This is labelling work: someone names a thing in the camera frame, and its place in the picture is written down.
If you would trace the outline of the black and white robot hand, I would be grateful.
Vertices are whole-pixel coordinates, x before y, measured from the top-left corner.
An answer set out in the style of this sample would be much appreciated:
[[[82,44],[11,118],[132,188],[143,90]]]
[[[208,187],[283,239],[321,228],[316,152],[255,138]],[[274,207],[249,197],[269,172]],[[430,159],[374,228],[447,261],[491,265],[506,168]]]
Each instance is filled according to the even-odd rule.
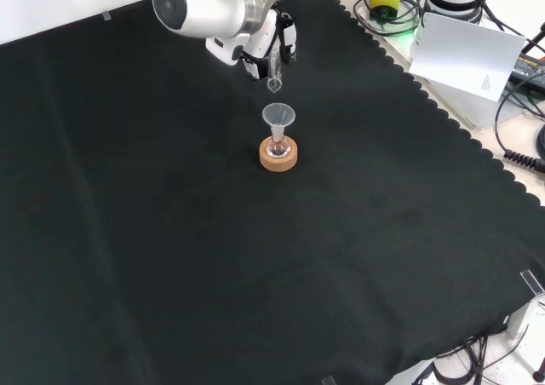
[[[247,76],[253,80],[268,78],[271,55],[285,65],[295,61],[296,39],[293,18],[288,13],[269,9],[264,24],[251,36],[240,56]]]

